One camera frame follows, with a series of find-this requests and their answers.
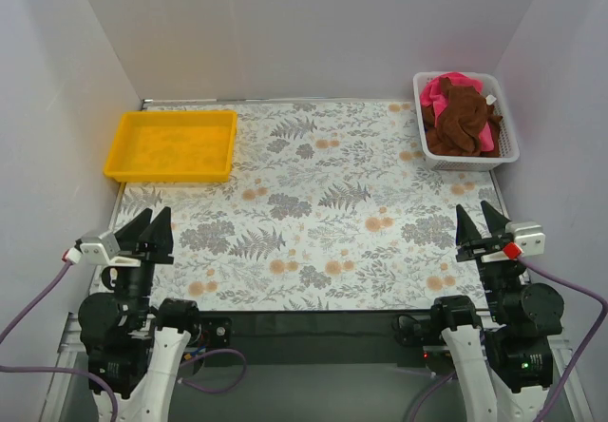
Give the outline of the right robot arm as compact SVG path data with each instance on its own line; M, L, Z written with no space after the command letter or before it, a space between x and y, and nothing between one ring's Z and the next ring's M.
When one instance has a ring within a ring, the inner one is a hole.
M483 237L456 207L457 260L472 261L497 327L486 329L466 296L438 297L430 319L450 352L469 421L541 421L553 384L551 336L562 331L562 296L545 283L524 282L524 257L543 254L546 236L533 221L514 222L481 203Z

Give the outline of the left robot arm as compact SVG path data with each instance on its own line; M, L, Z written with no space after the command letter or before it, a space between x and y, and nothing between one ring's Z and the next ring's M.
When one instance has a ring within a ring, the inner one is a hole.
M200 334L188 300L150 304L157 266L173 263L171 210L144 209L117 232L89 233L76 248L102 269L104 291L78 311L92 391L101 421L165 421L186 346Z

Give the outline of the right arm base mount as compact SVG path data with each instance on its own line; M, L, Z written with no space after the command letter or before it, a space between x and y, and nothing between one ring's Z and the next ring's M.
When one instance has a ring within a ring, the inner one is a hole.
M396 341L402 346L427 347L445 344L438 324L428 313L399 315L393 321L392 328Z

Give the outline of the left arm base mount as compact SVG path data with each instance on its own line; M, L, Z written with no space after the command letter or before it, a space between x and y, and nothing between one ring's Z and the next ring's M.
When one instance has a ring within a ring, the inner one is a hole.
M225 348L231 343L231 335L231 318L204 316L194 323L187 347L190 350Z

